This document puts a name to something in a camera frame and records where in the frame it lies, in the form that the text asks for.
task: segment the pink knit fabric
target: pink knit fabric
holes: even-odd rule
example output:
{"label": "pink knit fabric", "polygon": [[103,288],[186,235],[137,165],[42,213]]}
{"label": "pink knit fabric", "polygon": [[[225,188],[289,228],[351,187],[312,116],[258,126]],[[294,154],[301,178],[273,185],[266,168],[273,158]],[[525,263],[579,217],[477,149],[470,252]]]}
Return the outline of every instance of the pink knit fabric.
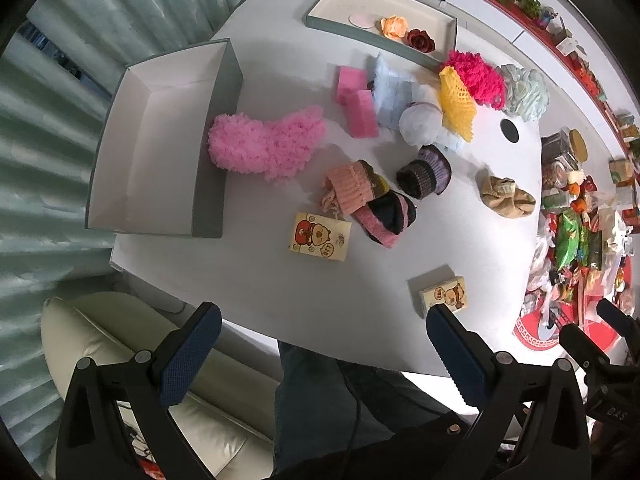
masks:
{"label": "pink knit fabric", "polygon": [[496,69],[482,60],[480,54],[473,52],[449,52],[449,59],[442,66],[452,66],[471,97],[479,105],[490,105],[496,110],[502,110],[506,101],[504,78]]}
{"label": "pink knit fabric", "polygon": [[375,198],[367,170],[360,161],[330,170],[324,179],[328,189],[322,199],[322,211],[348,216]]}
{"label": "pink knit fabric", "polygon": [[209,130],[209,156],[225,170],[264,173],[267,180],[287,178],[305,167],[325,132],[319,106],[270,122],[224,114]]}
{"label": "pink knit fabric", "polygon": [[[409,208],[407,207],[406,200],[402,198],[400,199],[400,207],[402,209],[402,218],[404,219],[404,222],[402,223],[402,230],[404,231],[409,224]],[[398,241],[400,235],[397,235],[384,227],[382,222],[373,214],[373,211],[368,205],[364,205],[357,211],[354,211],[353,216],[356,217],[356,220],[360,222],[360,225],[362,225],[369,234],[371,234],[387,249],[392,249]]]}

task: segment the yellow foam fruit net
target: yellow foam fruit net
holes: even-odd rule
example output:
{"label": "yellow foam fruit net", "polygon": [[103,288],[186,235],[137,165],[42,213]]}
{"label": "yellow foam fruit net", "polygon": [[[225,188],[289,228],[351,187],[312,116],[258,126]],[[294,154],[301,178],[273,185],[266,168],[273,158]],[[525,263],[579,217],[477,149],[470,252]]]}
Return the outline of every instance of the yellow foam fruit net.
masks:
{"label": "yellow foam fruit net", "polygon": [[442,126],[456,132],[466,142],[471,142],[474,138],[471,126],[476,116],[476,102],[452,66],[442,69],[440,83],[442,85],[440,91]]}

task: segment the red fabric flower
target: red fabric flower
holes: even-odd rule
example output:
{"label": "red fabric flower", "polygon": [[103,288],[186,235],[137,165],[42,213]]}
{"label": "red fabric flower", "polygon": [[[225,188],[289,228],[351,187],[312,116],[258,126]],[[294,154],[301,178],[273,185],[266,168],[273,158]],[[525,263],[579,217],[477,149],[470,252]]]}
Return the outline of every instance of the red fabric flower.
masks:
{"label": "red fabric flower", "polygon": [[449,52],[449,59],[442,66],[452,66],[471,97],[479,105],[490,105],[496,110],[502,110],[506,101],[506,87],[504,78],[494,67],[482,60],[480,54],[473,52]]}
{"label": "red fabric flower", "polygon": [[426,30],[420,30],[414,28],[410,30],[404,37],[407,45],[412,46],[415,50],[420,52],[432,52],[436,50],[436,43],[431,39],[431,36],[427,34]]}

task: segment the person's leg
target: person's leg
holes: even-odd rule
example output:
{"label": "person's leg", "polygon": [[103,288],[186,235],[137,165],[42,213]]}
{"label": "person's leg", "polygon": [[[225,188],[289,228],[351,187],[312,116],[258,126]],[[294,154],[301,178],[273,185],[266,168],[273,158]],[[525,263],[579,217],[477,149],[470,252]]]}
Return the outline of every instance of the person's leg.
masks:
{"label": "person's leg", "polygon": [[276,391],[274,474],[393,435],[362,405],[354,435],[358,401],[335,359],[282,342],[278,347],[284,377]]}
{"label": "person's leg", "polygon": [[377,421],[397,433],[450,412],[400,372],[338,361],[354,392]]}

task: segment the black cable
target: black cable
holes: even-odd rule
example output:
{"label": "black cable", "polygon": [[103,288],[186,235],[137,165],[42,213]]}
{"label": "black cable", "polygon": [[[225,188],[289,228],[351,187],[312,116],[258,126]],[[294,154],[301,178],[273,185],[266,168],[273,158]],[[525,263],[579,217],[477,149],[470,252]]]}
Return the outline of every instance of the black cable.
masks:
{"label": "black cable", "polygon": [[342,380],[344,381],[344,385],[347,387],[347,390],[351,394],[351,396],[356,400],[356,420],[353,425],[353,431],[351,432],[351,437],[349,439],[349,444],[347,446],[346,452],[344,453],[344,457],[342,459],[342,463],[340,464],[340,469],[338,472],[337,480],[343,480],[344,476],[347,473],[347,466],[349,465],[349,459],[351,458],[351,451],[353,450],[353,444],[356,440],[356,434],[358,433],[358,428],[360,427],[360,416],[362,414],[362,401],[356,392],[353,390],[351,386],[351,382],[348,380],[347,376],[344,374],[344,370],[336,361],[338,368],[340,369],[340,373],[342,374]]}

